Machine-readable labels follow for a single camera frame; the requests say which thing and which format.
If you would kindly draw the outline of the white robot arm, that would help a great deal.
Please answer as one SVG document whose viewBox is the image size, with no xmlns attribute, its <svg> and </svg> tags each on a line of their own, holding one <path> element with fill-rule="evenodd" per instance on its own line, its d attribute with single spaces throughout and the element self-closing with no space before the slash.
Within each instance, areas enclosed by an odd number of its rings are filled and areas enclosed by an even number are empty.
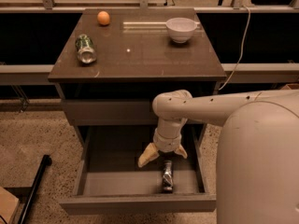
<svg viewBox="0 0 299 224">
<path fill-rule="evenodd" d="M 153 140 L 138 159 L 186 154 L 188 120 L 221 127 L 217 151 L 218 224 L 299 224 L 299 91 L 241 92 L 194 98 L 188 91 L 156 96 Z"/>
</svg>

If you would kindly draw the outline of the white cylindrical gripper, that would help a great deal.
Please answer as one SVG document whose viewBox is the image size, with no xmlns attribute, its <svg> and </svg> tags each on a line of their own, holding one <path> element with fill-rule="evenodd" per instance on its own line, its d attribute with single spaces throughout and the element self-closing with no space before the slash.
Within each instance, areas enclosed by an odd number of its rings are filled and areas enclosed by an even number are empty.
<svg viewBox="0 0 299 224">
<path fill-rule="evenodd" d="M 142 168 L 149 162 L 156 160 L 160 156 L 159 150 L 163 153 L 174 152 L 187 159 L 188 154 L 181 144 L 181 129 L 186 122 L 186 119 L 159 118 L 153 143 L 149 143 L 138 158 L 138 167 Z"/>
</svg>

